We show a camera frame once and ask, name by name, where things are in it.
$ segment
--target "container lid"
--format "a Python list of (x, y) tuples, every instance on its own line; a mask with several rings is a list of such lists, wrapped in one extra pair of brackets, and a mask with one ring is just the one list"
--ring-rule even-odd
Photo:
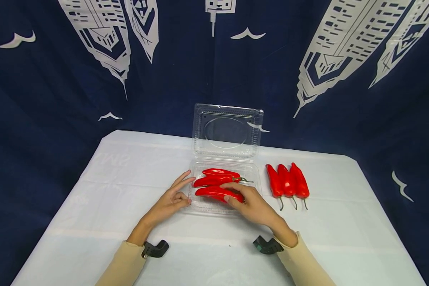
[(260, 144), (263, 115), (259, 109), (197, 103), (194, 153), (202, 157), (252, 159)]

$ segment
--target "table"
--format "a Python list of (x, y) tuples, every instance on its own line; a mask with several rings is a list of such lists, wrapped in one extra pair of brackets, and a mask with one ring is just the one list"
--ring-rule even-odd
[[(13, 286), (94, 285), (143, 214), (194, 158), (191, 138), (131, 131), (106, 136)], [(306, 211), (284, 199), (278, 213), (301, 232), (338, 286), (425, 285), (355, 160), (260, 147), (254, 160), (265, 200), (265, 164), (295, 162), (311, 192)], [(179, 212), (149, 237), (170, 244), (148, 258), (136, 285), (293, 285), (276, 255), (252, 242), (269, 230), (239, 216)]]

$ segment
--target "white building illustration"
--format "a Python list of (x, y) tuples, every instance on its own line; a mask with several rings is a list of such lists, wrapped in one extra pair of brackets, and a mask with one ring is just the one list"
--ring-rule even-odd
[(416, 0), (378, 60), (377, 76), (370, 87), (384, 78), (421, 39), (429, 28), (429, 0)]
[(211, 36), (215, 36), (216, 14), (234, 14), (237, 0), (205, 0), (205, 12), (210, 13)]
[(87, 50), (124, 85), (130, 64), (130, 46), (121, 2), (58, 1)]
[(411, 0), (332, 0), (299, 67), (300, 109), (346, 79), (396, 26)]
[(156, 0), (125, 0), (131, 29), (140, 41), (149, 62), (153, 62), (158, 43), (158, 12)]

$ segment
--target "finger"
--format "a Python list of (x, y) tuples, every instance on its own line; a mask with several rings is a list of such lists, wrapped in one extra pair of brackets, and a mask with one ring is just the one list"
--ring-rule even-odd
[(231, 207), (235, 208), (239, 212), (242, 212), (242, 208), (245, 207), (244, 204), (237, 201), (235, 198), (232, 198), (231, 196), (224, 196), (224, 201), (226, 201)]
[(176, 211), (181, 210), (184, 207), (187, 207), (188, 205), (191, 204), (191, 199), (183, 199), (175, 204), (173, 204), (173, 207), (175, 208)]
[(175, 186), (168, 189), (168, 192), (173, 195), (176, 192), (178, 192), (179, 190), (181, 190), (182, 187), (186, 186), (187, 184), (189, 184), (190, 182), (192, 182), (194, 180), (195, 180), (195, 177), (190, 177), (190, 178), (184, 179), (181, 182), (179, 182), (178, 184), (176, 184)]
[(238, 190), (242, 195), (244, 195), (245, 198), (250, 193), (249, 192), (250, 187), (245, 186), (245, 185), (241, 185), (241, 184), (238, 184), (238, 183), (234, 183), (234, 182), (222, 184), (220, 187), (223, 188), (223, 189)]
[(179, 182), (181, 182), (185, 177), (187, 177), (189, 174), (191, 173), (191, 170), (185, 171), (183, 174), (181, 174), (178, 179), (176, 179), (172, 186), (170, 187), (170, 189), (174, 186), (176, 186), (176, 184), (178, 184)]
[(183, 192), (178, 192), (175, 195), (175, 199), (187, 199), (187, 196)]

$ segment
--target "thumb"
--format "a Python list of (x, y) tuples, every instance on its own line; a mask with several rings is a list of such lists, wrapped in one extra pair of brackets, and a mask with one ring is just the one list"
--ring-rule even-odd
[(183, 199), (175, 204), (173, 204), (174, 208), (176, 208), (176, 210), (181, 210), (184, 207), (187, 207), (188, 205), (191, 204), (191, 199)]
[(235, 198), (232, 198), (231, 196), (224, 196), (224, 201), (226, 201), (231, 207), (235, 208), (237, 211), (240, 211), (240, 209), (243, 207), (243, 204), (239, 201), (237, 201)]

